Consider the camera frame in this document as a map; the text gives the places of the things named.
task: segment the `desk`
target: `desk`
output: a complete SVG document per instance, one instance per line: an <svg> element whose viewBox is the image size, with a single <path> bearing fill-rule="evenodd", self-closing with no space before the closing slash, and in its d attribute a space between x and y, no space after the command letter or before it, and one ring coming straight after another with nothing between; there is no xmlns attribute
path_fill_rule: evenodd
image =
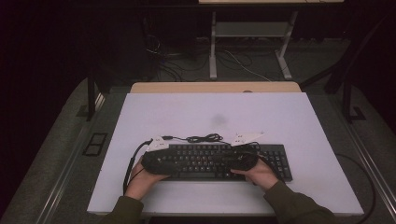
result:
<svg viewBox="0 0 396 224"><path fill-rule="evenodd" d="M125 99L88 212L112 210L134 149L151 137L219 133L231 142L238 132L264 132L259 143L285 146L294 178L291 189L336 215L362 214L306 94L295 83L248 84L136 83ZM261 92L240 92L246 90ZM163 181L143 203L143 217L274 215L261 190L247 182Z"/></svg>
<svg viewBox="0 0 396 224"><path fill-rule="evenodd" d="M344 0L332 0L331 2L344 2ZM306 1L306 0L199 0L200 4L308 4L321 3L321 1ZM209 56L209 76L211 79L217 79L216 53L215 44L216 37L231 37L231 36L266 36L266 37L282 37L283 44L280 49L277 49L276 59L279 63L280 71L286 80L291 80L292 76L288 65L285 61L285 52L288 47L291 33L294 28L294 23L297 19L297 11L291 13L288 21L277 22L217 22L216 12L212 14L212 32L210 39L210 56Z"/></svg>

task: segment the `dark wall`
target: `dark wall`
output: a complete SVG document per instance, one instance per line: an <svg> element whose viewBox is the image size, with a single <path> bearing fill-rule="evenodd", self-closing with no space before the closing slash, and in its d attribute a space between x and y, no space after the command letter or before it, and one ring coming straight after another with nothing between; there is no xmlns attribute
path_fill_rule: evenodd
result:
<svg viewBox="0 0 396 224"><path fill-rule="evenodd" d="M2 1L0 215L66 99L85 77L59 3Z"/></svg>
<svg viewBox="0 0 396 224"><path fill-rule="evenodd" d="M352 69L353 83L396 134L396 3L382 7L387 16Z"/></svg>

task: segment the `olive green sleeve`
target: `olive green sleeve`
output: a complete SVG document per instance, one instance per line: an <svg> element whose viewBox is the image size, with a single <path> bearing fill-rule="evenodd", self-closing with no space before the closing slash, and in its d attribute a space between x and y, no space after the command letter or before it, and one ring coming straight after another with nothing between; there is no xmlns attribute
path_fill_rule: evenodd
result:
<svg viewBox="0 0 396 224"><path fill-rule="evenodd" d="M138 224L142 210L143 204L140 201L121 196L113 211L107 214L100 224Z"/></svg>
<svg viewBox="0 0 396 224"><path fill-rule="evenodd" d="M334 214L301 193L295 193L278 181L267 190L264 199L271 204L280 224L333 224Z"/></svg>

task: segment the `keyboard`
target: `keyboard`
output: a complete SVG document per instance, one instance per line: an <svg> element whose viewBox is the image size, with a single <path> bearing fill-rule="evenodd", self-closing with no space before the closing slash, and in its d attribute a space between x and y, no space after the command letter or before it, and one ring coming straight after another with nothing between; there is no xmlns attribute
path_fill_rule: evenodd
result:
<svg viewBox="0 0 396 224"><path fill-rule="evenodd" d="M251 144L258 155L263 156L276 169L286 182L292 180L288 158L283 145L258 145ZM225 144L171 144L169 154L163 154L163 161L173 161L183 164L176 174L165 178L172 180L204 180L204 181L229 181L243 180L243 175L233 174L223 162L216 161L216 155L231 153L238 147Z"/></svg>

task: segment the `person's left hand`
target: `person's left hand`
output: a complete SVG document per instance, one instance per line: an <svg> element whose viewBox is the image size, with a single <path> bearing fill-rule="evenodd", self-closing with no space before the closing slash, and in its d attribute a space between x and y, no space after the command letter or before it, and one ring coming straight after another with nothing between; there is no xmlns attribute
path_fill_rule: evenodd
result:
<svg viewBox="0 0 396 224"><path fill-rule="evenodd" d="M165 179L169 175L153 175L146 171L142 164L142 157L134 166L131 172L131 182L128 185L127 190L125 191L124 196L141 200L150 190L151 188L160 180Z"/></svg>

